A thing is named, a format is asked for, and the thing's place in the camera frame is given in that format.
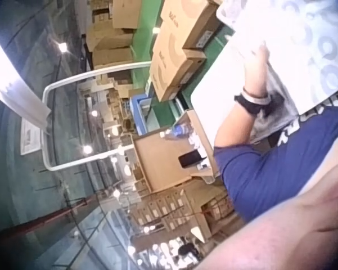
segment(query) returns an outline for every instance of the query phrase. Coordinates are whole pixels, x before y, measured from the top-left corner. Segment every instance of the plastic bottle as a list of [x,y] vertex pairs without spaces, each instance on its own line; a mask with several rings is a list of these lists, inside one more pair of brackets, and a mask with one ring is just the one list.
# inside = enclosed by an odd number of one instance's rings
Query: plastic bottle
[[160,137],[166,140],[177,140],[181,138],[188,138],[191,132],[189,124],[178,124],[165,131],[160,132]]

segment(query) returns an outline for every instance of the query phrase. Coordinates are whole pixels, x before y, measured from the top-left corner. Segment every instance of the green surface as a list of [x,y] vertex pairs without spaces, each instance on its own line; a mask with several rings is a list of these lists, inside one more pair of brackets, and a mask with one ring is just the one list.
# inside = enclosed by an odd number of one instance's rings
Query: green surface
[[[155,27],[157,18],[160,16],[162,1],[143,0],[140,14],[139,29],[134,34],[132,50],[136,61],[148,61],[150,60],[150,48],[152,42],[152,28]],[[186,86],[182,88],[183,96],[190,108],[191,94],[195,90],[197,84],[202,77],[209,70],[215,59],[220,54],[221,50],[227,43],[226,35],[232,36],[233,31],[227,27],[222,26],[212,37],[209,43],[206,45],[204,52],[207,57],[203,66],[196,72],[193,78],[188,82]],[[149,73],[147,69],[137,69],[132,71],[133,84],[135,87],[145,87]],[[159,103],[156,96],[152,99],[151,108],[155,112],[157,120],[161,127],[165,125],[171,125],[175,122],[174,113],[170,106],[171,101],[165,101]]]

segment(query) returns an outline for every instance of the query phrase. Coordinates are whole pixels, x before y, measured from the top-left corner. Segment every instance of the white pipe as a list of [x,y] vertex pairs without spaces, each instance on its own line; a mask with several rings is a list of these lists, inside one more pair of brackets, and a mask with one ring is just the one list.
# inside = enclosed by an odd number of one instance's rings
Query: white pipe
[[[60,80],[56,83],[52,83],[52,84],[45,87],[42,102],[45,105],[47,105],[49,93],[52,90],[54,90],[58,87],[62,87],[62,86],[65,86],[67,84],[70,84],[70,83],[75,83],[79,80],[99,76],[99,75],[102,75],[102,74],[107,74],[107,73],[112,73],[112,72],[117,72],[117,71],[122,71],[122,70],[128,70],[128,69],[147,68],[147,67],[150,66],[150,63],[151,63],[150,61],[146,61],[146,62],[137,62],[137,63],[125,64],[125,65],[111,66],[111,67],[106,67],[106,68],[103,68],[103,69],[92,70],[92,71],[89,71],[89,72],[86,72],[86,73],[81,73],[81,74],[66,78],[64,80]],[[118,149],[110,150],[110,151],[107,151],[107,152],[104,152],[104,153],[101,153],[101,154],[85,157],[83,159],[75,160],[75,161],[68,162],[68,163],[65,163],[65,164],[61,164],[61,165],[57,165],[57,166],[51,166],[51,164],[49,162],[48,149],[47,149],[47,136],[46,136],[46,134],[44,133],[43,130],[41,130],[41,146],[42,146],[44,166],[47,170],[50,170],[50,171],[62,170],[62,169],[70,168],[70,167],[77,166],[77,165],[80,165],[80,164],[85,164],[85,163],[88,163],[88,162],[91,162],[91,161],[95,161],[95,160],[99,160],[99,159],[105,159],[109,156],[118,154],[118,152],[119,152]],[[124,147],[120,148],[120,151],[125,151],[125,150],[132,149],[132,148],[134,148],[133,145],[128,145],[128,146],[124,146]]]

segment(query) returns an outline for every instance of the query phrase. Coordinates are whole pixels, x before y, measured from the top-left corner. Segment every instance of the bracelet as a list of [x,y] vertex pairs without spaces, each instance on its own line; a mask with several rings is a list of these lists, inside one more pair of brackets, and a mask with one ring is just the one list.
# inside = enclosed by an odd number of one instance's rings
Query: bracelet
[[267,97],[262,97],[262,98],[253,97],[253,96],[248,94],[248,92],[246,91],[245,88],[243,88],[243,91],[242,91],[241,94],[244,97],[244,99],[246,99],[247,101],[254,103],[254,104],[264,106],[264,105],[268,105],[271,102],[270,95],[267,95]]

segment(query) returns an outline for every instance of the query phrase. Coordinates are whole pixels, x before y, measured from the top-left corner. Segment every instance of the smartphone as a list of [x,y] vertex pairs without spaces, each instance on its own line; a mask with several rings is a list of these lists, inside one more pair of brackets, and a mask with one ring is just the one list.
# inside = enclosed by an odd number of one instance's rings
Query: smartphone
[[193,150],[179,157],[180,165],[183,169],[194,166],[202,162],[206,157],[201,157],[199,151]]

